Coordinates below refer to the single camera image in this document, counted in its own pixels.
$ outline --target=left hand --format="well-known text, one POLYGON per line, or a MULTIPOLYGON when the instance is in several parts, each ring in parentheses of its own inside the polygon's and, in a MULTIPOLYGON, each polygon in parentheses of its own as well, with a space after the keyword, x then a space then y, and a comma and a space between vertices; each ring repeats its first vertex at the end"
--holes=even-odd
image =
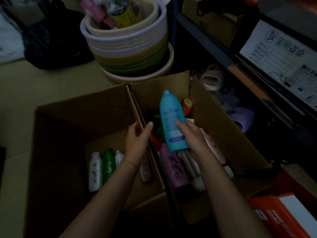
POLYGON ((137 125, 138 122, 135 122, 129 126, 128 134, 125 139, 124 160, 134 164, 136 167, 139 167, 148 145, 153 123, 149 122, 140 136, 137 136, 135 133, 137 125))

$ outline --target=forearm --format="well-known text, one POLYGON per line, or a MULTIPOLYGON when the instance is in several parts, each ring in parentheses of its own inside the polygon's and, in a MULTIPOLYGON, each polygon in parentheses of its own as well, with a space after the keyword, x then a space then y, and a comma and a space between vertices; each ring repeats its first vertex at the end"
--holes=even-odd
POLYGON ((210 150, 197 154, 198 165, 222 237, 271 237, 210 150))
POLYGON ((138 168, 123 161, 60 238, 109 237, 135 180, 138 168))

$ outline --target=beige floor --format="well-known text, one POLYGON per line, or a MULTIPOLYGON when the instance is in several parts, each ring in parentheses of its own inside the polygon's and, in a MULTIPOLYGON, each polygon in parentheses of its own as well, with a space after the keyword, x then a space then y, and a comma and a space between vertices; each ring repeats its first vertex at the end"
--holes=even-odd
POLYGON ((1 237, 23 235, 36 107, 107 87, 96 61, 52 71, 39 70, 26 60, 0 65, 0 146, 7 148, 0 190, 1 237))

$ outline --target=finger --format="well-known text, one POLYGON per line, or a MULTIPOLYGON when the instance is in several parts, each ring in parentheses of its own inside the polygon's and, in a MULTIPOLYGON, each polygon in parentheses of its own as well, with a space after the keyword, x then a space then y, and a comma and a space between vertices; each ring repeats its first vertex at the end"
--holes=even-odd
POLYGON ((153 126, 154 126, 153 122, 148 122, 147 125, 145 126, 143 132, 141 133, 141 135, 139 137, 143 140, 148 140, 151 136, 153 126))
POLYGON ((185 135, 185 137, 190 136, 191 129, 183 122, 176 121, 176 126, 182 131, 182 133, 185 135))
POLYGON ((137 125, 138 125, 138 121, 129 126, 129 128, 128 128, 128 135, 129 136, 135 136, 135 128, 137 127, 137 125))
POLYGON ((191 130, 193 130, 193 131, 198 131, 198 130, 199 130, 199 128, 198 128, 195 124, 193 124, 192 122, 190 122, 189 120, 186 120, 186 123, 187 123, 187 125, 189 126, 189 128, 190 128, 191 130))

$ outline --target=black plastic bag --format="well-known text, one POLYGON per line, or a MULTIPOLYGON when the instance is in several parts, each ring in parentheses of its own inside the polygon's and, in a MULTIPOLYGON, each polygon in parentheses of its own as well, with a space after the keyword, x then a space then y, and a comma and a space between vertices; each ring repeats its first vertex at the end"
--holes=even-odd
POLYGON ((42 10, 46 18, 23 33, 25 59, 39 69, 67 68, 94 59, 81 34, 84 15, 70 11, 60 0, 52 0, 42 10))

